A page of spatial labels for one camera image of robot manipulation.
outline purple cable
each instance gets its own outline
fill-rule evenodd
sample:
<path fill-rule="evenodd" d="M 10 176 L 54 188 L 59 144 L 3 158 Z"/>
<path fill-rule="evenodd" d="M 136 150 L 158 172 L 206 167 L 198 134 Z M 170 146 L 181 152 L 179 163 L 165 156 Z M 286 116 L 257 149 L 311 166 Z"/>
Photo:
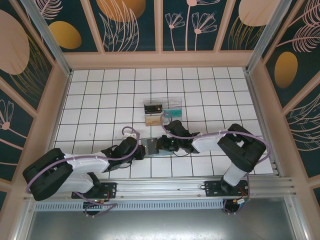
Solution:
<path fill-rule="evenodd" d="M 176 136 L 176 135 L 173 135 L 171 132 L 169 132 L 165 126 L 164 126 L 164 121 L 163 121 L 163 117 L 165 115 L 169 115 L 170 116 L 170 123 L 172 121 L 172 115 L 171 113 L 169 112 L 164 112 L 162 113 L 161 117 L 160 117 L 160 120 L 161 120 L 161 127 L 163 128 L 163 130 L 168 134 L 170 135 L 171 137 L 174 137 L 176 139 L 185 139 L 185 140 L 189 140 L 189 139 L 200 139 L 200 138 L 203 138 L 203 137 L 208 137 L 208 136 L 217 136 L 217 135 L 223 135 L 223 134 L 236 134 L 236 135 L 242 135 L 242 136 L 247 136 L 247 137 L 250 137 L 250 138 L 253 138 L 253 139 L 256 139 L 258 140 L 259 142 L 263 143 L 267 148 L 267 152 L 268 154 L 263 157 L 261 160 L 259 160 L 257 162 L 257 164 L 261 163 L 263 160 L 269 158 L 271 156 L 271 154 L 273 153 L 273 149 L 270 145 L 270 143 L 268 143 L 267 141 L 261 139 L 260 137 L 257 137 L 255 135 L 252 135 L 252 134 L 249 134 L 249 133 L 245 133 L 245 132 L 241 132 L 241 131 L 218 131 L 218 132 L 211 132 L 211 133 L 205 133 L 205 134 L 201 134 L 201 135 L 197 135 L 197 136 Z"/>
<path fill-rule="evenodd" d="M 126 156 L 123 156 L 123 157 L 120 157 L 120 158 L 108 158 L 108 157 L 105 157 L 105 156 L 99 156 L 99 158 L 101 159 L 104 159 L 104 160 L 108 160 L 108 161 L 119 161 L 119 160 L 124 160 L 130 156 L 132 156 L 136 150 L 138 149 L 138 146 L 139 146 L 139 140 L 140 140 L 140 133 L 137 132 L 134 128 L 130 127 L 130 126 L 125 126 L 123 129 L 122 129 L 122 135 L 125 135 L 124 133 L 124 130 L 125 129 L 131 129 L 135 134 L 136 134 L 136 145 L 135 145 L 135 148 L 133 149 L 133 151 L 126 155 Z M 86 159 L 86 158 L 90 158 L 92 157 L 92 155 L 83 155 L 83 156 L 75 156 L 75 157 L 68 157 L 68 158 L 65 158 L 65 159 L 61 159 L 61 160 L 58 160 L 56 162 L 53 162 L 51 163 L 50 165 L 48 165 L 47 167 L 45 167 L 44 169 L 42 169 L 38 174 L 36 174 L 31 180 L 30 182 L 28 183 L 28 185 L 26 186 L 26 192 L 28 194 L 31 194 L 31 191 L 30 191 L 30 186 L 35 182 L 35 180 L 37 180 L 37 178 L 39 176 L 41 176 L 45 171 L 47 171 L 48 169 L 52 168 L 53 166 L 55 165 L 58 165 L 58 164 L 61 164 L 61 163 L 64 163 L 64 162 L 67 162 L 67 161 L 71 161 L 71 160 L 79 160 L 79 159 Z M 110 208 L 108 208 L 106 211 L 103 211 L 101 214 L 99 214 L 99 216 L 109 212 L 111 209 L 113 209 L 114 207 L 116 207 L 118 204 L 117 203 L 109 203 L 109 204 L 103 204 L 103 203 L 99 203 L 99 202 L 95 202 L 95 201 L 91 201 L 90 199 L 84 197 L 82 194 L 80 194 L 79 192 L 74 192 L 75 194 L 77 194 L 80 198 L 82 198 L 83 200 L 86 200 L 87 202 L 91 203 L 90 207 L 93 206 L 93 205 L 98 205 L 98 206 L 111 206 Z"/>

